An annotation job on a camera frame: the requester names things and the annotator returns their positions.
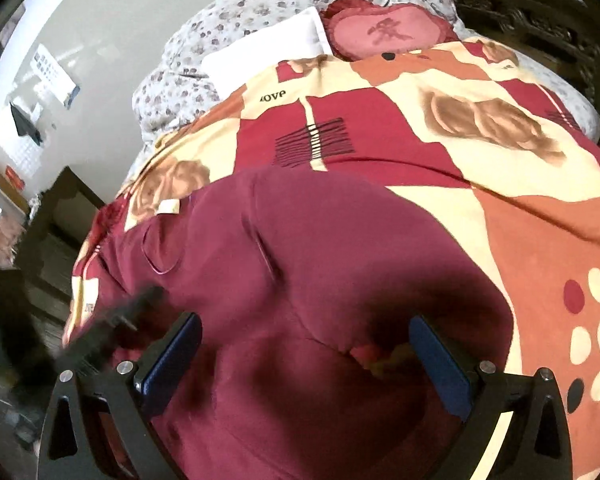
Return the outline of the dark red garment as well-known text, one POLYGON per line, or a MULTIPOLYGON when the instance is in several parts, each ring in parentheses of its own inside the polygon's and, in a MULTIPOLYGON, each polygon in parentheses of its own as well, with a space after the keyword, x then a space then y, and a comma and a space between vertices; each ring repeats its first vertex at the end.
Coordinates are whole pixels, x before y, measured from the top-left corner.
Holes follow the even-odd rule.
POLYGON ((123 341, 136 356, 182 311, 204 341, 154 426, 192 479, 420 479, 460 432, 414 358, 373 374, 414 316, 503 365, 502 293, 425 209, 309 169, 245 170, 110 233, 84 266, 96 315, 164 290, 123 341))

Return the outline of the red orange patterned blanket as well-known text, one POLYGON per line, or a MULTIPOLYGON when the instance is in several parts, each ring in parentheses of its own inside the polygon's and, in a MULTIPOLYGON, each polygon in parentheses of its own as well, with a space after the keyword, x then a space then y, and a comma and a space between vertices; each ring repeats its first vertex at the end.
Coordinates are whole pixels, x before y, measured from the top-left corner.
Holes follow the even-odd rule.
POLYGON ((155 147, 81 248, 65 342, 96 315, 84 266, 110 233, 245 170, 346 174, 428 211, 490 278, 514 323, 493 363, 554 372, 573 477, 600 476, 600 148, 512 51, 472 38, 281 62, 155 147))

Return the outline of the white pillow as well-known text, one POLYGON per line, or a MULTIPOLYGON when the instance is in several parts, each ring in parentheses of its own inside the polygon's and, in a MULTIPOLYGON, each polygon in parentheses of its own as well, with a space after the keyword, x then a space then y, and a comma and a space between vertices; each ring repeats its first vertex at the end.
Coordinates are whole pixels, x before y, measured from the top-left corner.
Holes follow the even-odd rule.
POLYGON ((267 68, 283 61, 332 55, 317 8, 265 27, 206 55, 200 64, 221 100, 267 68))

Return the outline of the dark wooden nightstand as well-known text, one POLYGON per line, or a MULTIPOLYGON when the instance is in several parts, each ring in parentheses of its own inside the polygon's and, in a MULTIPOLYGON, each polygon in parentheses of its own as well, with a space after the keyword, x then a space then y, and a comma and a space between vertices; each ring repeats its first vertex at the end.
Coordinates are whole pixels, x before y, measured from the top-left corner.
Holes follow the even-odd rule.
POLYGON ((35 195, 19 219, 0 214, 0 269, 22 273, 29 315, 43 344, 56 354, 70 313, 72 268, 104 201, 65 167, 35 195))

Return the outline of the wall calendar poster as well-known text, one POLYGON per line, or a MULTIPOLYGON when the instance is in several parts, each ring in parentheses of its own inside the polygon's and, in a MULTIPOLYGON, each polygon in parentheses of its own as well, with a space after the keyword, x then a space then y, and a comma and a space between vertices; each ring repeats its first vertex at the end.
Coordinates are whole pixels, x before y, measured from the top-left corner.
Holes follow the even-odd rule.
POLYGON ((80 86, 62 68, 44 44, 38 44, 36 47, 30 67, 45 84, 47 90, 66 110, 70 110, 80 93, 80 86))

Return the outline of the dark cloth on wall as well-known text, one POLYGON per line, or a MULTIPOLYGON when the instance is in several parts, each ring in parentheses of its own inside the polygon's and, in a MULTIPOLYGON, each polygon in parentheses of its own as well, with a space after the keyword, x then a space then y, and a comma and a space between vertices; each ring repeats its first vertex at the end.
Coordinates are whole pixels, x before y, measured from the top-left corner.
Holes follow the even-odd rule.
POLYGON ((43 144, 41 133, 35 127, 34 123, 30 121, 30 118, 18 106, 15 106, 14 103, 10 103, 9 108, 18 136, 20 138, 30 138, 34 144, 41 146, 43 144))

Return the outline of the dark carved wooden cabinet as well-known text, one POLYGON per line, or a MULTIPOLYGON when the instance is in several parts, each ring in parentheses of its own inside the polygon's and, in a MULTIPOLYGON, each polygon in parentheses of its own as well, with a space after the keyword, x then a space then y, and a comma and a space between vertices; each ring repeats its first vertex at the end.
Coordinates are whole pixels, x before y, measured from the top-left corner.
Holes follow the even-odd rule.
POLYGON ((600 12, 580 0, 453 1, 468 28, 528 54, 600 115, 600 12))

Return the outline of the red heart cushion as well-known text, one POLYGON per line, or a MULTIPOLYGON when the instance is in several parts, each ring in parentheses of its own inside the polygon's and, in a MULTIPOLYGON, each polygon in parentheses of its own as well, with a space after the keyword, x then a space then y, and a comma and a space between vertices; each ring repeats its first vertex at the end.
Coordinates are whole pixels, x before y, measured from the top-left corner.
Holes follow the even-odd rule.
POLYGON ((447 20, 414 3, 335 0, 320 14, 332 52, 345 61, 426 50, 458 39, 447 20))

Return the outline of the floral grey quilt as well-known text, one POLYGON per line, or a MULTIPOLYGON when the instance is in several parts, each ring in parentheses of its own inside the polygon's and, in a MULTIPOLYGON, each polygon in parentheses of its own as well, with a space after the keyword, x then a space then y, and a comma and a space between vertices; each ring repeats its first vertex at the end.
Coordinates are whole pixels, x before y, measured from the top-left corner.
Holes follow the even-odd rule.
POLYGON ((453 0, 215 0, 174 32, 158 66, 133 93, 143 144, 193 122, 268 66, 334 52, 325 13, 336 1, 414 3, 447 21, 460 38, 473 34, 453 0))

